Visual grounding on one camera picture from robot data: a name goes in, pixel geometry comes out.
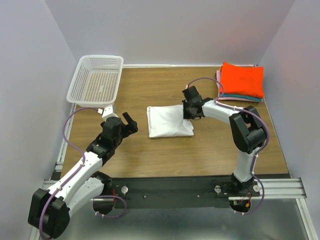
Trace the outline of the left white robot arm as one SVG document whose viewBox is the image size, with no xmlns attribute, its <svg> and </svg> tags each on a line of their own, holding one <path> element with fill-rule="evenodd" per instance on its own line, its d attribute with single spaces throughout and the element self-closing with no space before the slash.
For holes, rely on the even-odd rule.
<svg viewBox="0 0 320 240">
<path fill-rule="evenodd" d="M 109 176 L 99 169 L 115 154 L 124 138 L 138 132 L 138 124 L 124 112 L 104 119 L 102 131 L 91 142 L 73 168 L 48 189 L 37 189 L 32 198 L 28 223 L 39 230 L 43 240 L 56 239 L 66 230 L 71 217 L 89 200 L 124 199 L 116 195 Z"/>
</svg>

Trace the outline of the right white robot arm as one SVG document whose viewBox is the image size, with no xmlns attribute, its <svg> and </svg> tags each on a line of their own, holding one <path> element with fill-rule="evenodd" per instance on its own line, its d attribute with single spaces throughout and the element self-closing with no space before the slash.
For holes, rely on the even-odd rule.
<svg viewBox="0 0 320 240">
<path fill-rule="evenodd" d="M 213 118 L 230 125 L 233 142 L 238 149 L 237 165 L 231 175 L 230 191 L 241 196 L 254 180 L 254 166 L 259 152 L 269 140 L 269 131 L 257 109 L 230 106 L 213 98 L 202 98 L 195 86 L 182 91 L 183 118 Z"/>
</svg>

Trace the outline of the white t shirt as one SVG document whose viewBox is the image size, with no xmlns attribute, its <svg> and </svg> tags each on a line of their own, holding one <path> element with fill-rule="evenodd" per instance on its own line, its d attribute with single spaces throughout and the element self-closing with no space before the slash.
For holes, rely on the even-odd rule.
<svg viewBox="0 0 320 240">
<path fill-rule="evenodd" d="M 183 117 L 183 105 L 148 106 L 146 108 L 149 138 L 191 137 L 194 127 Z"/>
</svg>

